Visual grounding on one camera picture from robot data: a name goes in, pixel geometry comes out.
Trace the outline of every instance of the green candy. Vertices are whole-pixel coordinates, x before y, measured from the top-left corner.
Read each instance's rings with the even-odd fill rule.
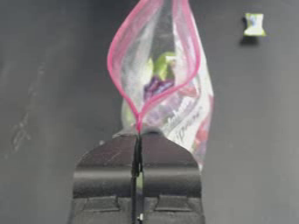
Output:
[[[266,35],[262,29],[262,19],[264,14],[256,13],[246,13],[245,20],[246,20],[246,29],[244,30],[244,36],[249,37],[264,37]]]
[[[174,53],[165,52],[164,54],[161,54],[161,56],[153,63],[153,74],[157,75],[161,81],[165,81],[165,79],[173,79],[173,73],[169,72],[168,69],[169,65],[173,62],[174,62]]]

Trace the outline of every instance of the plastic bag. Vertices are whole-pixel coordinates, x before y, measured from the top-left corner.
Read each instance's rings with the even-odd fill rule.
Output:
[[[198,165],[212,89],[188,0],[140,0],[113,38],[106,67],[124,97],[124,126],[157,127]]]

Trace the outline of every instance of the ziplock bag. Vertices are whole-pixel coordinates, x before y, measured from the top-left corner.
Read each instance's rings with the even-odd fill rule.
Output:
[[[188,0],[140,0],[113,38],[106,68],[124,127],[156,127],[201,168],[213,94]]]

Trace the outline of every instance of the gray surface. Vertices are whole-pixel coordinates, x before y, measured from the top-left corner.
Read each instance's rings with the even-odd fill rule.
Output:
[[[0,3],[1,223],[66,221],[76,161],[120,128],[105,61],[133,2]],[[192,1],[216,95],[202,171],[208,224],[299,222],[297,6]],[[265,13],[268,37],[254,45],[240,44],[245,11]]]

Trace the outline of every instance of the candy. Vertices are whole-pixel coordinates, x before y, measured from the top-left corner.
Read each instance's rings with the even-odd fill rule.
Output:
[[[266,35],[262,29],[262,19],[264,14],[252,14],[252,13],[245,14],[246,29],[244,30],[244,36],[264,37]]]
[[[153,76],[149,84],[144,86],[144,100],[148,101],[150,97],[158,95],[172,86],[173,80],[161,81],[157,76]]]
[[[168,67],[173,65],[174,62],[174,53],[165,52],[160,55],[156,62],[153,63],[153,73],[158,78],[165,81],[165,79],[173,79],[172,70],[169,71]]]

